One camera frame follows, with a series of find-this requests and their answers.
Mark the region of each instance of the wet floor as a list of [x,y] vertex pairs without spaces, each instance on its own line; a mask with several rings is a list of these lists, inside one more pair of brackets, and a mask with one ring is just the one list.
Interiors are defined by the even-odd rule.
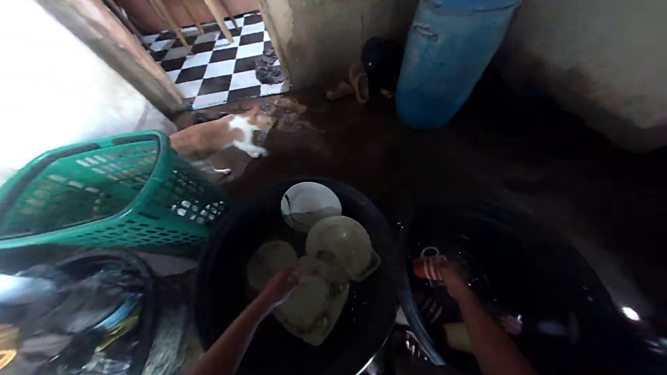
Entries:
[[[308,110],[274,114],[268,157],[231,158],[240,166],[221,185],[233,198],[289,177],[330,177],[364,192],[397,232],[420,205],[499,202],[569,239],[618,304],[667,311],[665,151],[614,147],[547,99],[514,95],[489,77],[450,124],[431,132],[410,131],[392,99],[361,105],[318,91],[289,96]],[[254,102],[271,99],[210,110],[239,113]],[[655,324],[667,331],[662,319]]]

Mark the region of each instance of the red mug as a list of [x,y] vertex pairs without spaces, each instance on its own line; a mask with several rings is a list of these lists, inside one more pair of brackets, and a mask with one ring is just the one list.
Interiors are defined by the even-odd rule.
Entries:
[[[426,252],[428,250],[435,251],[435,254],[432,256],[427,256]],[[440,255],[438,248],[434,246],[428,246],[422,250],[421,257],[412,261],[412,270],[415,275],[429,280],[435,280],[437,282],[442,282],[442,277],[440,275],[440,263],[442,260],[447,260],[447,257]]]

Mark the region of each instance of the person's hand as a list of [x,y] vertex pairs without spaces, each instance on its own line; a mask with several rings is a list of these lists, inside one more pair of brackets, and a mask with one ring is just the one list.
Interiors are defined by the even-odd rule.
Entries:
[[301,283],[301,279],[296,267],[286,268],[269,280],[259,296],[272,310],[289,298],[289,295]]
[[442,279],[442,282],[439,282],[439,284],[447,287],[447,293],[449,293],[455,300],[458,299],[461,294],[470,290],[467,281],[465,281],[459,273],[455,262],[445,259],[440,260],[438,262],[438,272]]

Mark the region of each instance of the green plastic basket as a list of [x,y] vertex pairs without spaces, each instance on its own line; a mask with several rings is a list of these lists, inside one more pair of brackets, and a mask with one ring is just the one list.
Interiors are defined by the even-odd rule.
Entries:
[[48,151],[0,187],[0,248],[199,245],[229,198],[140,131]]

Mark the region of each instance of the blue barrel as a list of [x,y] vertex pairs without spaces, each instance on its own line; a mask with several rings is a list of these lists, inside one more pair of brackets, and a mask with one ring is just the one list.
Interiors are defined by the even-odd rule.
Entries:
[[396,89],[398,114],[413,129],[451,120],[491,61],[521,0],[422,0]]

